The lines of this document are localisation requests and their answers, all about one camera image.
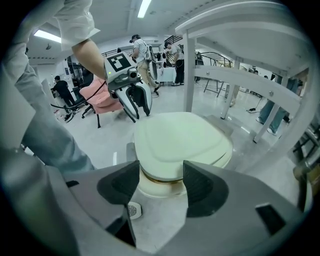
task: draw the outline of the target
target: sleeve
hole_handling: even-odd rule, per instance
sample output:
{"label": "sleeve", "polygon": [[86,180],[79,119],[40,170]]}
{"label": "sleeve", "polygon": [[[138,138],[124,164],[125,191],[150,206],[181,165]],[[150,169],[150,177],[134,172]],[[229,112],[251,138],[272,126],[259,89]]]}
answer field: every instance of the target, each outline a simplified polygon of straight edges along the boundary
{"label": "sleeve", "polygon": [[139,43],[138,43],[138,41],[135,41],[135,42],[133,43],[133,49],[135,49],[135,48],[139,48]]}
{"label": "sleeve", "polygon": [[178,52],[177,47],[176,47],[175,45],[172,45],[172,47],[171,47],[171,53],[172,53],[173,55],[175,55],[177,52]]}
{"label": "sleeve", "polygon": [[61,49],[69,50],[100,30],[95,28],[95,22],[89,12],[92,0],[65,0],[55,18],[61,32]]}

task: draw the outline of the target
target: white metal frame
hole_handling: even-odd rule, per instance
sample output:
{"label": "white metal frame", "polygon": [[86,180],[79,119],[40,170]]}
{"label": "white metal frame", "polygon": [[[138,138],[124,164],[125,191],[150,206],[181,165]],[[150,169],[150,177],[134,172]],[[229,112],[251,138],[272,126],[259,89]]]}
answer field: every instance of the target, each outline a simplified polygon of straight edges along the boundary
{"label": "white metal frame", "polygon": [[[313,59],[310,60],[310,62],[303,63],[301,66],[291,68],[291,70],[288,71],[268,63],[263,63],[259,59],[247,59],[237,56],[231,49],[227,49],[206,38],[206,36],[212,32],[230,28],[258,28],[290,35],[295,40],[304,42],[308,45],[309,49],[312,49],[310,56],[312,56]],[[299,26],[297,26],[297,22],[288,8],[285,5],[272,1],[232,0],[216,5],[211,10],[191,18],[178,26],[175,31],[178,35],[183,35],[184,39],[185,89],[183,110],[186,112],[192,111],[194,76],[214,78],[230,83],[228,98],[221,113],[222,119],[224,119],[228,113],[234,85],[253,90],[275,103],[263,128],[255,136],[255,142],[258,142],[267,130],[279,107],[295,115],[287,131],[281,136],[276,145],[263,156],[263,161],[261,162],[260,160],[259,165],[275,163],[286,154],[303,135],[309,123],[312,121],[320,101],[318,56],[311,47],[308,37],[300,30]],[[234,68],[195,66],[195,43],[214,49],[234,59]],[[263,45],[257,47],[259,47],[260,51],[264,50]],[[238,70],[239,63],[257,66],[282,76],[282,86],[264,77]],[[296,75],[307,67],[309,67],[308,85],[303,99],[300,100],[300,97],[286,89],[285,86],[288,83],[289,77]]]}

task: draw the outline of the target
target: pink chair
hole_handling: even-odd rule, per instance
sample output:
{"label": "pink chair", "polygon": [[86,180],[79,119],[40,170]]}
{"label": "pink chair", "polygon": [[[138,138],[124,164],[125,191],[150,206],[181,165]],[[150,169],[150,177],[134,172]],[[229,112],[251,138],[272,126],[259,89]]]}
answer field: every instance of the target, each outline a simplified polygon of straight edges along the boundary
{"label": "pink chair", "polygon": [[[92,83],[84,87],[80,90],[80,94],[85,98],[90,98],[104,83],[103,79],[96,77]],[[96,113],[97,121],[98,121],[98,128],[100,128],[100,119],[99,114],[113,112],[116,110],[121,110],[124,107],[120,104],[118,99],[113,99],[108,91],[108,86],[105,84],[91,99],[87,101],[90,104],[84,113],[82,114],[82,118],[85,118],[84,114],[88,112],[91,108],[94,109]]]}

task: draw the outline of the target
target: toilet seat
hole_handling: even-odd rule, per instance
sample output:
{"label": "toilet seat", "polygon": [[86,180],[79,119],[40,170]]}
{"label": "toilet seat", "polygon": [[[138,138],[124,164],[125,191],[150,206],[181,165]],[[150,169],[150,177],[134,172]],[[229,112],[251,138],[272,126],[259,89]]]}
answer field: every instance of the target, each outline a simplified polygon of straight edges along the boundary
{"label": "toilet seat", "polygon": [[165,182],[183,179],[184,160],[223,168],[233,152],[232,142],[221,130],[190,112],[161,113],[140,120],[134,145],[143,172]]}

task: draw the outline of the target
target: pants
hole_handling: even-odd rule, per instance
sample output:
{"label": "pants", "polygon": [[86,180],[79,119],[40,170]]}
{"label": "pants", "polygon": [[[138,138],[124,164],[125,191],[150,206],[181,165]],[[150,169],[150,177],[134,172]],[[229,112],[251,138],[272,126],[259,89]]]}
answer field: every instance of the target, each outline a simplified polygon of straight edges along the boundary
{"label": "pants", "polygon": [[70,91],[68,91],[65,95],[60,95],[60,96],[69,107],[72,107],[75,104],[75,100],[72,97]]}
{"label": "pants", "polygon": [[185,61],[183,59],[178,59],[175,64],[176,71],[176,84],[182,84],[185,80]]}
{"label": "pants", "polygon": [[[267,121],[268,116],[270,115],[270,112],[272,108],[274,107],[274,103],[270,100],[267,101],[267,103],[264,105],[264,107],[260,111],[260,120],[262,123],[265,123]],[[273,121],[271,122],[269,128],[275,133],[277,132],[282,119],[286,115],[287,111],[285,111],[283,108],[279,108],[278,112],[275,114],[275,117]]]}
{"label": "pants", "polygon": [[54,166],[62,173],[94,170],[89,157],[57,120],[39,78],[29,64],[15,86],[36,111],[22,144],[46,165]]}
{"label": "pants", "polygon": [[150,87],[157,88],[156,83],[152,80],[149,75],[149,68],[147,61],[143,60],[137,64],[137,70],[142,77],[142,80]]}
{"label": "pants", "polygon": [[[298,89],[298,80],[297,79],[289,79],[287,88],[296,93]],[[260,111],[259,119],[261,120],[262,123],[265,123],[267,121],[268,116],[270,115],[270,112],[272,108],[274,107],[274,103],[270,100],[267,101],[267,103],[264,105],[264,107]],[[269,128],[276,133],[282,119],[285,117],[287,114],[287,111],[285,111],[282,107],[279,108],[278,112],[275,114],[275,117],[273,121],[271,122]]]}

